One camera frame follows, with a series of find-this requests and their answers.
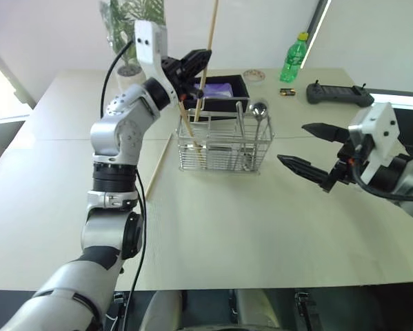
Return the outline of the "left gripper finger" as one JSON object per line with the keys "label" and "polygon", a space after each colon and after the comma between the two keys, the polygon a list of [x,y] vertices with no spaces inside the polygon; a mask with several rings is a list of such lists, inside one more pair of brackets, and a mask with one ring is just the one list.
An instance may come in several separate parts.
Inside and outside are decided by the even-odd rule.
{"label": "left gripper finger", "polygon": [[205,67],[206,64],[204,63],[182,63],[179,68],[179,81],[185,83],[192,80],[198,73],[202,72]]}
{"label": "left gripper finger", "polygon": [[212,55],[211,50],[198,49],[187,53],[182,59],[181,64],[183,69],[204,69]]}

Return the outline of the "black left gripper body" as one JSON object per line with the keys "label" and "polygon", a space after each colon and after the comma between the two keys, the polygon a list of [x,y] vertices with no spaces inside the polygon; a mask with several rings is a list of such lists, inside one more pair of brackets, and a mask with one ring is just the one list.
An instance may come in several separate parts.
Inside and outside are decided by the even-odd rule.
{"label": "black left gripper body", "polygon": [[193,99],[197,96],[197,89],[194,87],[193,79],[185,83],[181,83],[179,81],[179,68],[181,66],[181,60],[167,57],[161,61],[161,66],[180,101],[185,99]]}

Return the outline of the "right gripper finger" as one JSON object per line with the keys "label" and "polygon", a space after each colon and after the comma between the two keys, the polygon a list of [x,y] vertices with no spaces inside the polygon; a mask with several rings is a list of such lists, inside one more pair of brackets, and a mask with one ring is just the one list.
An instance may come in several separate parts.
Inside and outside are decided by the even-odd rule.
{"label": "right gripper finger", "polygon": [[326,123],[308,123],[302,125],[301,128],[313,136],[329,142],[345,143],[349,139],[347,129]]}
{"label": "right gripper finger", "polygon": [[293,173],[318,184],[321,188],[333,188],[329,181],[329,173],[314,167],[309,161],[291,155],[278,154],[277,159]]}

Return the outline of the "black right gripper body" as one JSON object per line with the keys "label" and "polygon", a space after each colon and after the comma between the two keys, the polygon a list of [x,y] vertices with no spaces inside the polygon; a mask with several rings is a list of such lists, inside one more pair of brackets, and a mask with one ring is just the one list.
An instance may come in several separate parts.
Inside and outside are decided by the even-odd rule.
{"label": "black right gripper body", "polygon": [[328,175],[319,185],[324,192],[330,192],[336,183],[349,185],[355,183],[352,175],[352,165],[350,159],[354,156],[354,145],[349,136],[323,138],[325,141],[341,143],[341,149],[337,153],[337,161],[333,168],[328,172]]}

